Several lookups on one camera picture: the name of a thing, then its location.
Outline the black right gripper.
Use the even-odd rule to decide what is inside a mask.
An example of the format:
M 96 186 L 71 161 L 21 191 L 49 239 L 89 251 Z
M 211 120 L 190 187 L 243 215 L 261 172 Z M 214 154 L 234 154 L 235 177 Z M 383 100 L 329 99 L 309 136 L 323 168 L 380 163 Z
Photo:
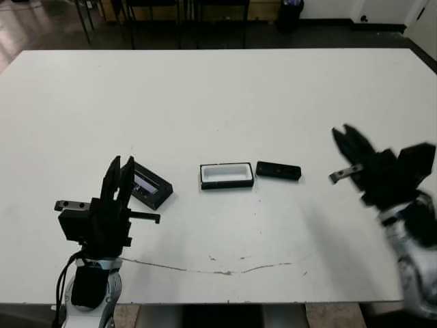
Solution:
M 390 149 L 376 152 L 360 131 L 349 124 L 343 127 L 344 133 L 332 128 L 332 134 L 350 166 L 331 173 L 329 180 L 335 184 L 350 178 L 366 206 L 389 208 L 414 199 L 423 181 L 421 149 L 404 148 L 399 155 Z

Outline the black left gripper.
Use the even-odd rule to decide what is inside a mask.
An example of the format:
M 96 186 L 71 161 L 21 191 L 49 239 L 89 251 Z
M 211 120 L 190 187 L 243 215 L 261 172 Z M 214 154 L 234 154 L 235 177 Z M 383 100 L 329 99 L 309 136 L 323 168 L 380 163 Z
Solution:
M 159 214 L 135 212 L 127 207 L 133 190 L 135 160 L 130 156 L 120 169 L 120 159 L 118 155 L 111 161 L 102 181 L 100 199 L 93 197 L 88 203 L 55 202 L 66 239 L 77 242 L 86 256 L 119 256 L 123 248 L 130 247 L 131 219 L 160 223 Z

